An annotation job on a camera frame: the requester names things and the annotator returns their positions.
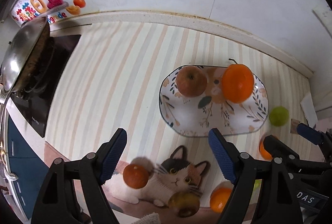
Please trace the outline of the green apple front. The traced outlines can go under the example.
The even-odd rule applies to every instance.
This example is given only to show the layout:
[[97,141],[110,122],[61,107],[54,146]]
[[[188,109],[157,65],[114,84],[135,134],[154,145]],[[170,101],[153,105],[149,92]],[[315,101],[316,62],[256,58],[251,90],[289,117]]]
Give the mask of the green apple front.
[[255,183],[254,183],[254,188],[253,190],[259,190],[260,187],[261,187],[261,183],[262,183],[262,180],[255,180]]

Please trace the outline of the large orange with stem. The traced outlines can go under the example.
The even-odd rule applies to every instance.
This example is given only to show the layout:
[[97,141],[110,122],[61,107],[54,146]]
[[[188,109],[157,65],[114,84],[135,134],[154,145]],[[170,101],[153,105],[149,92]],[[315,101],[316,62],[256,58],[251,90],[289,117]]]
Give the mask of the large orange with stem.
[[221,89],[226,100],[239,104],[247,100],[254,88],[252,71],[244,64],[238,64],[231,59],[222,75]]

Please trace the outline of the small brown card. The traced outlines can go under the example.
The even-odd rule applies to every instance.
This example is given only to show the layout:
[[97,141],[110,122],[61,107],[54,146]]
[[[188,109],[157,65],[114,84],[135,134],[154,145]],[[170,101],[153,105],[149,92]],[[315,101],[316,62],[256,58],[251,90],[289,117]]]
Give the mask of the small brown card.
[[296,119],[291,119],[290,121],[290,133],[291,134],[297,134],[297,127],[300,124],[300,121]]

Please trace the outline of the yellowish red apple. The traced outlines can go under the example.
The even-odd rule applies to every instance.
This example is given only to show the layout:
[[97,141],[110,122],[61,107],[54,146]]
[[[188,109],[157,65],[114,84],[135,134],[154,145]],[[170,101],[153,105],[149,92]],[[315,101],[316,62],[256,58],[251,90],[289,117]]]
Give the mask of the yellowish red apple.
[[176,77],[179,92],[187,97],[200,96],[207,87],[207,77],[203,71],[193,65],[182,67]]

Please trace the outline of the dark red apple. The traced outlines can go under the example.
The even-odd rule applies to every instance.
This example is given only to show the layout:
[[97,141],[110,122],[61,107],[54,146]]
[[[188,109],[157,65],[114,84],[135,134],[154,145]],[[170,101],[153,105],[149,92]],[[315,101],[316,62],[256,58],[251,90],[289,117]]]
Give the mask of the dark red apple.
[[200,208],[200,198],[192,192],[177,192],[168,200],[168,207],[177,217],[191,217]]

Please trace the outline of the small dark orange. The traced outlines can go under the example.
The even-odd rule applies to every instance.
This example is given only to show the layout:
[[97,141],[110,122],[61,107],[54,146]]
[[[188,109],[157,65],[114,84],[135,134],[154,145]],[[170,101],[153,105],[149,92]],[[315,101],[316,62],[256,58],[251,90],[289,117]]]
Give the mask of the small dark orange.
[[123,171],[123,179],[127,186],[141,189],[148,183],[149,172],[141,165],[129,164]]

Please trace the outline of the floral oval ceramic plate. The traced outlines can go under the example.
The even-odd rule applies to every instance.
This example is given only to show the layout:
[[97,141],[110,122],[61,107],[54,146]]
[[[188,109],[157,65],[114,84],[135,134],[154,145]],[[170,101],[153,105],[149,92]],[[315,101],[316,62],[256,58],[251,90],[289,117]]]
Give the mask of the floral oval ceramic plate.
[[176,85],[178,67],[163,80],[159,90],[161,117],[177,134],[186,137],[206,137],[217,128],[227,135],[256,132],[269,117],[269,98],[263,82],[254,75],[250,97],[236,104],[223,98],[221,82],[225,67],[199,65],[207,77],[206,90],[197,97],[183,96]]

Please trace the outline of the green apple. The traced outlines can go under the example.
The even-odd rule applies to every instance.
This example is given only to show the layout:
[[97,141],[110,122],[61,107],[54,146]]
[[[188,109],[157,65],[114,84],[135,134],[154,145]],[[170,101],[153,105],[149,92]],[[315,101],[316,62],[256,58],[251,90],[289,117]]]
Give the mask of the green apple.
[[260,187],[261,187],[261,183],[262,183],[262,180],[255,180],[255,183],[254,183],[254,188],[253,190],[259,190]]
[[274,107],[269,115],[271,125],[276,127],[284,126],[289,120],[289,111],[283,106]]

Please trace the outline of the steel wok with lid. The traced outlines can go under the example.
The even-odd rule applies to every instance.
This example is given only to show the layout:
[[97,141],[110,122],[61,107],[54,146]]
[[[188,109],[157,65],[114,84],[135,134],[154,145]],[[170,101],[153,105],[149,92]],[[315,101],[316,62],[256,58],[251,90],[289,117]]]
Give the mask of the steel wok with lid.
[[48,17],[40,15],[25,22],[15,34],[1,64],[1,104],[10,95],[30,92],[41,81],[55,51]]

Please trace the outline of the black induction cooktop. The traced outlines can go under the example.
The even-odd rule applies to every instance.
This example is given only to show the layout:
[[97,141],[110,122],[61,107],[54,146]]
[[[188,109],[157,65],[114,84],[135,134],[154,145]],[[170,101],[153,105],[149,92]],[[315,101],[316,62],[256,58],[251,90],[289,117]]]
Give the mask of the black induction cooktop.
[[29,83],[11,97],[25,120],[41,137],[46,133],[56,87],[80,38],[79,34],[50,37]]

